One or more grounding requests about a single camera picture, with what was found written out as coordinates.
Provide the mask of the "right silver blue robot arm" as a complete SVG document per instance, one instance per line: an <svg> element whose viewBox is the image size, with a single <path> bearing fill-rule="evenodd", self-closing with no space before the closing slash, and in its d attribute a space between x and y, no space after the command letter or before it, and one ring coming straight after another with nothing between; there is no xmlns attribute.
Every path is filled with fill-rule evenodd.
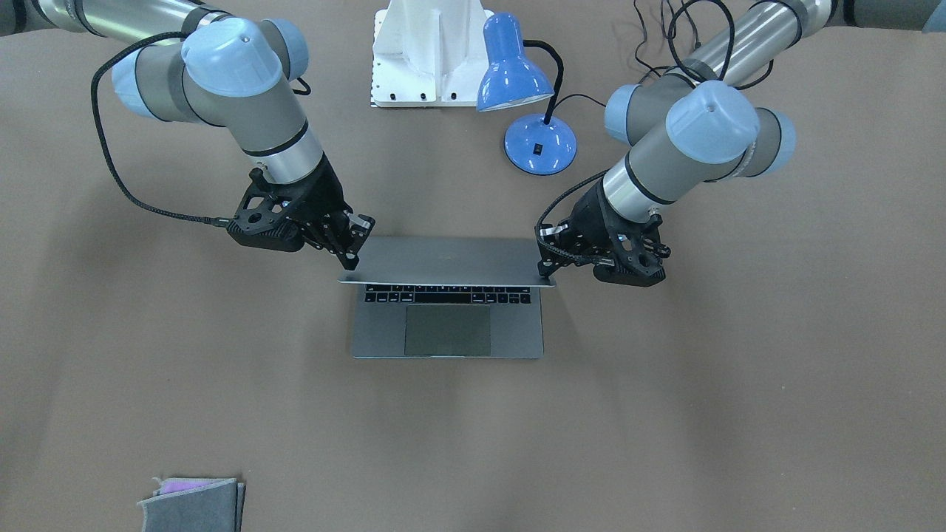
<svg viewBox="0 0 946 532"><path fill-rule="evenodd" d="M200 1L4 1L2 35L69 31L124 41L92 75L90 103L101 151L123 195L139 208L226 229L239 245L296 252L305 245L354 270L375 221L345 202L344 189L299 103L307 42L284 19L252 21ZM109 153L99 84L139 117L203 123L232 135L249 158L251 184L233 216L194 216L133 196Z"/></svg>

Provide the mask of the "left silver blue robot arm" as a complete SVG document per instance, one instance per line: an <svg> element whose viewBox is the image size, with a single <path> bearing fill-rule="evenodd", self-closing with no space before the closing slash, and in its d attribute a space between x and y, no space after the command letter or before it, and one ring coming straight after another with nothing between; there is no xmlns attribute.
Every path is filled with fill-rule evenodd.
<svg viewBox="0 0 946 532"><path fill-rule="evenodd" d="M619 87L605 127L629 145L591 179L570 216L538 222L538 273L591 264L596 279L649 287L671 253L660 242L662 212L703 183L759 177L794 154L786 115L753 106L743 88L777 54L827 26L944 31L942 1L758 1L651 84Z"/></svg>

